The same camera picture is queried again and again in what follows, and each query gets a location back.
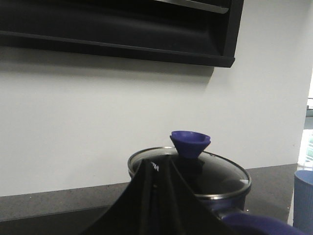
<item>glass lid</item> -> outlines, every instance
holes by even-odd
[[[171,158],[185,182],[200,198],[228,198],[250,189],[249,174],[236,163],[208,152],[200,153],[195,159],[184,158],[174,147],[150,148],[133,154],[128,161],[130,175],[134,176],[142,159],[158,165],[163,156]]]

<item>blue handle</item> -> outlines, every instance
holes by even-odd
[[[173,131],[170,138],[178,154],[188,159],[196,159],[211,143],[211,137],[192,131]]]
[[[245,213],[232,213],[222,218],[230,227],[241,228],[241,231],[257,229],[266,235],[307,235],[304,232],[282,221],[266,216],[250,215]]]

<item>kitchen counter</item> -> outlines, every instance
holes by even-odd
[[[297,164],[248,169],[245,212],[287,222]],[[78,234],[119,197],[128,183],[0,197],[0,234]]]

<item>wall shelf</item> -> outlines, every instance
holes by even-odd
[[[224,2],[219,14],[154,0],[2,0],[0,45],[231,67],[243,0]]]

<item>stainless steel rim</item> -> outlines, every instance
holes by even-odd
[[[171,149],[172,149],[172,148],[174,148],[174,147],[164,146],[164,147],[147,148],[147,149],[143,149],[143,150],[140,150],[140,151],[138,151],[138,152],[132,154],[132,155],[130,156],[130,158],[128,159],[128,162],[127,162],[129,175],[130,175],[131,177],[133,177],[134,174],[135,174],[135,172],[134,172],[134,170],[133,170],[133,168],[132,168],[132,166],[131,166],[131,161],[132,161],[132,159],[133,159],[135,156],[137,156],[137,155],[140,154],[140,153],[147,152],[147,151],[150,151],[150,150],[166,149],[166,148],[171,148]],[[239,168],[240,170],[242,170],[242,171],[245,173],[245,175],[247,176],[247,178],[248,178],[248,183],[247,183],[247,184],[245,185],[245,187],[243,187],[242,189],[237,190],[237,191],[233,191],[233,192],[229,192],[229,193],[223,193],[223,194],[196,194],[196,193],[195,193],[195,196],[196,196],[197,198],[199,198],[199,199],[206,199],[206,200],[208,200],[208,199],[211,199],[211,200],[226,199],[226,198],[235,197],[235,196],[238,196],[238,195],[241,195],[241,194],[242,194],[242,195],[243,195],[243,194],[247,194],[247,193],[250,191],[250,188],[251,188],[251,177],[250,177],[249,173],[248,173],[245,169],[243,169],[240,165],[238,165],[237,163],[235,163],[235,162],[233,162],[233,161],[231,161],[231,160],[229,160],[229,159],[227,159],[227,158],[221,157],[221,156],[216,155],[216,154],[213,154],[213,153],[205,152],[205,151],[204,151],[204,153],[207,153],[207,154],[216,156],[216,157],[218,157],[218,158],[221,158],[221,159],[223,159],[223,160],[225,160],[225,161],[227,161],[227,162],[229,162],[229,163],[235,165],[236,167],[238,167],[238,168]]]

